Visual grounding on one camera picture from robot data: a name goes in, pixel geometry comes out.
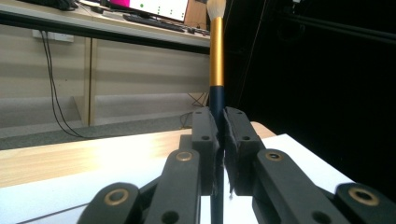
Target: makeup brush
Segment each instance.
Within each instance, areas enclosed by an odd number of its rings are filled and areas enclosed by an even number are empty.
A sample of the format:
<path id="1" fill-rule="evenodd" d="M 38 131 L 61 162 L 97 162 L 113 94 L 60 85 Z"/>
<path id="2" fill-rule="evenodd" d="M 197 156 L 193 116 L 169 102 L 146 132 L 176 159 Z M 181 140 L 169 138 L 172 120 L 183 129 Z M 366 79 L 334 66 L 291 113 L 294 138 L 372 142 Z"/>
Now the makeup brush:
<path id="1" fill-rule="evenodd" d="M 224 199 L 224 46 L 223 46 L 223 16 L 225 0 L 208 0 L 207 13 L 210 18 L 210 90 L 209 110 L 219 132 L 219 150 L 216 155 L 216 187 L 210 197 L 211 223 L 223 223 Z"/>

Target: computer monitor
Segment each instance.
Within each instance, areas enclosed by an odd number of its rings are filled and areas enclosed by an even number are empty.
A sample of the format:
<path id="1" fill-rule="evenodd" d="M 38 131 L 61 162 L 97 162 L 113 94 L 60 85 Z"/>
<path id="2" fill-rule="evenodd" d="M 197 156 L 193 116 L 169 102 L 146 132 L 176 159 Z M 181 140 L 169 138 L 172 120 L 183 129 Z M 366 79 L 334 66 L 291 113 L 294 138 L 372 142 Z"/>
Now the computer monitor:
<path id="1" fill-rule="evenodd" d="M 189 0 L 107 0 L 113 8 L 183 22 Z"/>

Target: black background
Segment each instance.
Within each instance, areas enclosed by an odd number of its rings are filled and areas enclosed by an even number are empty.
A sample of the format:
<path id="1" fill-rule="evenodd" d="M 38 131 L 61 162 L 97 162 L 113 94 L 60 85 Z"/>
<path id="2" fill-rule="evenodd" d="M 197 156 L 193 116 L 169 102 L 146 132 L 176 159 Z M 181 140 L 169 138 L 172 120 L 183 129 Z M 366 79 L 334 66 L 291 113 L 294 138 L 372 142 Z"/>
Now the black background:
<path id="1" fill-rule="evenodd" d="M 290 2 L 227 2 L 226 105 L 396 202 L 396 45 L 283 21 Z M 396 34 L 394 1 L 305 0 L 295 13 Z"/>

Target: white paper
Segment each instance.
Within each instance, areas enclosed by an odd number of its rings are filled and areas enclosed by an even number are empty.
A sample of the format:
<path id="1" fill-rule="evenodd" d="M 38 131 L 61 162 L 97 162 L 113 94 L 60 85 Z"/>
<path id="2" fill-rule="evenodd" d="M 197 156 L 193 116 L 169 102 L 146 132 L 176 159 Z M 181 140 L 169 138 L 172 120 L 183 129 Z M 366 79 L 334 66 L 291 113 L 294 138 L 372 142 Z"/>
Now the white paper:
<path id="1" fill-rule="evenodd" d="M 335 193 L 338 184 L 353 182 L 332 168 L 330 164 L 313 154 L 287 134 L 262 140 L 267 148 L 282 150 L 300 166 L 319 187 Z M 166 159 L 151 160 L 138 167 L 115 168 L 69 175 L 44 181 L 0 189 L 0 223 L 18 223 L 43 217 L 91 201 L 102 188 L 115 182 L 127 182 L 141 188 L 161 175 Z M 224 174 L 224 223 L 257 223 L 251 197 L 229 198 L 229 182 Z M 43 217 L 30 223 L 71 223 L 78 220 L 85 206 L 57 215 Z M 210 223 L 210 200 L 202 197 L 201 223 Z"/>

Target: gold brush handle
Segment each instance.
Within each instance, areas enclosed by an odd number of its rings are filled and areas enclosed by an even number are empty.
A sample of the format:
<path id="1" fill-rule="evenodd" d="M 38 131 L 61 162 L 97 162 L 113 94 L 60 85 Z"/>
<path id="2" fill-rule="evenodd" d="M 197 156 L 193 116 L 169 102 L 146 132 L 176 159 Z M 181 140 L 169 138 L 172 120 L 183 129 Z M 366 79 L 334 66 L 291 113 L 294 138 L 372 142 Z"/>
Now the gold brush handle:
<path id="1" fill-rule="evenodd" d="M 210 22 L 210 86 L 224 86 L 223 18 Z"/>

